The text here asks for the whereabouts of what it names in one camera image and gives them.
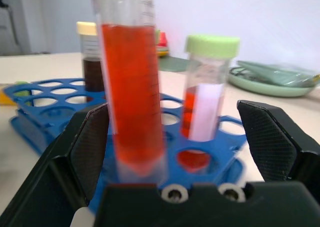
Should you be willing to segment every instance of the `laboratory bench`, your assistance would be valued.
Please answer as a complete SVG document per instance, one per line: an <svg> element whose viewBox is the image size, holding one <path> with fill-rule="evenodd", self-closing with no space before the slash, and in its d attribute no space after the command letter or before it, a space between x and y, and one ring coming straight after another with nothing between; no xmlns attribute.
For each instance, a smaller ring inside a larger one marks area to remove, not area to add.
<svg viewBox="0 0 320 227"><path fill-rule="evenodd" d="M180 59L165 59L160 63L160 70L168 65L184 68L186 62ZM60 78L82 77L82 59L80 53L63 53L30 56L0 57L0 83L10 84L16 81L40 81ZM164 94L182 99L186 81L183 73L159 71L160 91ZM227 85L221 115L240 118L237 110L238 100L249 100L282 108L301 129L320 143L320 89L301 98L278 98L263 96ZM9 119L16 115L15 106L0 106L0 213L4 211L15 195L39 156L20 138L9 124ZM234 124L223 127L225 131L241 134ZM244 164L244 171L239 185L245 182L262 181L254 163L248 144L237 154ZM73 227L90 227L94 215L86 208L80 209L72 222Z"/></svg>

